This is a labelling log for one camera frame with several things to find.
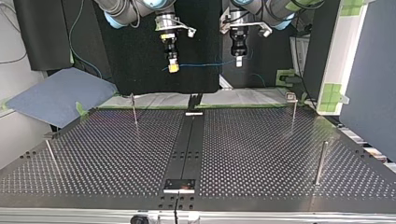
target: metal rod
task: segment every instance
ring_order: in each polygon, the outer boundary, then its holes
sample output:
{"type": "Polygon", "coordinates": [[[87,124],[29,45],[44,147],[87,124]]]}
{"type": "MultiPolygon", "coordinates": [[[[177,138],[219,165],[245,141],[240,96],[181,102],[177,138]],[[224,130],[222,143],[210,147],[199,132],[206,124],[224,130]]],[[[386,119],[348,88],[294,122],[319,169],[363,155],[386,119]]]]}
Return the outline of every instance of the metal rod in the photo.
{"type": "Polygon", "coordinates": [[[315,180],[315,185],[319,185],[320,182],[320,177],[321,177],[321,173],[323,170],[323,163],[324,163],[324,159],[326,157],[326,151],[327,151],[327,146],[329,145],[329,142],[324,141],[323,142],[323,146],[322,146],[322,150],[321,150],[321,154],[320,154],[320,161],[319,161],[319,166],[318,166],[318,173],[317,173],[317,178],[315,180]]]}
{"type": "Polygon", "coordinates": [[[56,161],[55,155],[53,154],[53,151],[52,151],[52,147],[50,146],[50,140],[47,139],[46,144],[47,144],[47,148],[49,149],[49,153],[50,153],[52,159],[56,161]]]}
{"type": "Polygon", "coordinates": [[[132,109],[134,110],[134,123],[137,124],[137,116],[136,116],[136,106],[134,102],[134,94],[131,93],[131,103],[132,103],[132,109]]]}
{"type": "Polygon", "coordinates": [[[294,120],[296,119],[297,103],[298,103],[298,101],[296,101],[296,102],[294,103],[293,122],[294,122],[294,120]]]}

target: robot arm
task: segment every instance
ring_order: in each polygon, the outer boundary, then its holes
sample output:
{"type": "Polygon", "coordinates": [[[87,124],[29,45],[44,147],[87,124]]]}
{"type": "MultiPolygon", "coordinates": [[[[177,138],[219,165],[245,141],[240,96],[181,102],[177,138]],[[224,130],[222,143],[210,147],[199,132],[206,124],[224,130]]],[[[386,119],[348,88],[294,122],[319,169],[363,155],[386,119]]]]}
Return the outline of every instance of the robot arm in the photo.
{"type": "Polygon", "coordinates": [[[267,37],[273,32],[272,28],[282,29],[282,24],[288,22],[301,7],[317,2],[318,0],[230,0],[229,15],[221,21],[226,24],[221,25],[221,32],[225,34],[230,31],[233,40],[231,54],[236,57],[236,66],[242,67],[242,59],[248,55],[246,42],[249,26],[259,25],[259,35],[267,37]],[[256,20],[251,22],[249,15],[253,15],[256,20]]]}
{"type": "Polygon", "coordinates": [[[165,56],[169,60],[169,72],[179,70],[177,57],[177,33],[179,29],[187,29],[189,37],[194,37],[196,30],[179,21],[176,16],[174,3],[176,0],[95,0],[105,12],[107,21],[116,29],[131,24],[137,28],[140,19],[155,12],[157,32],[165,47],[165,56]]]}

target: blue cable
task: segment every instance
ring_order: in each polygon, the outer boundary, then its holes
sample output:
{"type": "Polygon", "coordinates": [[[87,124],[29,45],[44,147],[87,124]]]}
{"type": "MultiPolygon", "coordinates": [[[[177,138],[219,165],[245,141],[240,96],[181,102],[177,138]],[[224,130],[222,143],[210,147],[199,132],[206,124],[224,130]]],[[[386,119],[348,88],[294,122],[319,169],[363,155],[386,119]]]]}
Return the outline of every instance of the blue cable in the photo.
{"type": "Polygon", "coordinates": [[[89,62],[85,61],[84,59],[82,59],[82,58],[76,53],[76,51],[73,49],[73,45],[72,45],[72,34],[73,34],[74,28],[75,28],[75,26],[76,26],[76,24],[77,24],[79,18],[81,17],[82,9],[84,8],[84,1],[85,1],[85,0],[81,0],[81,7],[80,7],[80,9],[79,9],[79,13],[78,13],[78,15],[77,15],[77,17],[76,17],[75,22],[74,22],[73,25],[72,25],[72,28],[70,29],[70,33],[69,33],[69,45],[70,45],[70,49],[72,50],[72,52],[73,52],[73,54],[76,56],[76,58],[78,58],[80,61],[84,62],[85,64],[89,65],[91,68],[93,68],[93,69],[95,70],[95,72],[99,75],[99,78],[103,78],[102,73],[100,72],[100,70],[99,70],[95,65],[93,65],[92,63],[89,63],[89,62]]]}
{"type": "MultiPolygon", "coordinates": [[[[253,59],[253,54],[254,54],[254,51],[251,51],[251,55],[250,55],[250,57],[247,57],[245,60],[251,60],[251,59],[253,59]]],[[[231,61],[228,61],[228,62],[226,62],[226,63],[182,63],[182,64],[180,64],[179,65],[179,67],[209,67],[209,66],[223,66],[224,64],[228,64],[228,63],[234,63],[235,62],[235,60],[231,60],[231,61]]],[[[169,68],[168,67],[165,67],[164,69],[163,69],[163,71],[166,71],[166,70],[168,70],[169,68]]]]}

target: white cable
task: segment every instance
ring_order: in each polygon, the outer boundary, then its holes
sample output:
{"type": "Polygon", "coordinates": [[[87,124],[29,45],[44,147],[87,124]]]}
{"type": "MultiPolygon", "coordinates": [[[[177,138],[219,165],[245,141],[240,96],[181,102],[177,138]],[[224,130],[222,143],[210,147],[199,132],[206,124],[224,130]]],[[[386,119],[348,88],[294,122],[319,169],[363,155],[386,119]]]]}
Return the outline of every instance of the white cable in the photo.
{"type": "Polygon", "coordinates": [[[140,11],[139,7],[137,6],[136,0],[131,0],[132,6],[134,7],[134,12],[136,13],[137,17],[137,24],[133,25],[132,23],[130,24],[133,28],[138,28],[140,26],[140,11]]]}
{"type": "Polygon", "coordinates": [[[183,26],[184,28],[186,28],[186,29],[190,29],[190,28],[191,28],[190,26],[184,24],[183,22],[178,21],[178,20],[175,20],[175,19],[171,19],[171,18],[160,18],[160,20],[163,20],[163,21],[174,21],[175,23],[177,23],[177,24],[179,24],[179,25],[182,25],[182,26],[183,26]]]}
{"type": "MultiPolygon", "coordinates": [[[[9,4],[7,4],[7,3],[5,3],[3,1],[0,1],[0,6],[4,6],[4,7],[8,8],[9,10],[11,10],[15,14],[15,16],[17,15],[17,12],[15,11],[15,8],[12,7],[11,5],[9,5],[9,4]]],[[[12,22],[12,20],[9,18],[7,13],[2,8],[0,8],[0,11],[4,14],[6,19],[9,21],[9,23],[11,23],[11,25],[15,28],[15,30],[17,30],[20,33],[21,30],[18,28],[17,25],[14,24],[14,22],[12,22]]]]}

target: blue foam pad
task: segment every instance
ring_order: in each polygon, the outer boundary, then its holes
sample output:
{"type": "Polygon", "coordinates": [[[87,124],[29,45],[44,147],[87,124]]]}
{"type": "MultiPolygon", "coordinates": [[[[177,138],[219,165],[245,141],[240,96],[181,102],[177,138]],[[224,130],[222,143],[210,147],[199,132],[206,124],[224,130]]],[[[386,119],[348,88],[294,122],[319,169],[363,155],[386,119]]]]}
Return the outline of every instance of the blue foam pad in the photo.
{"type": "Polygon", "coordinates": [[[64,128],[79,117],[76,103],[84,110],[111,98],[114,84],[76,68],[64,69],[7,102],[7,106],[29,117],[64,128]]]}

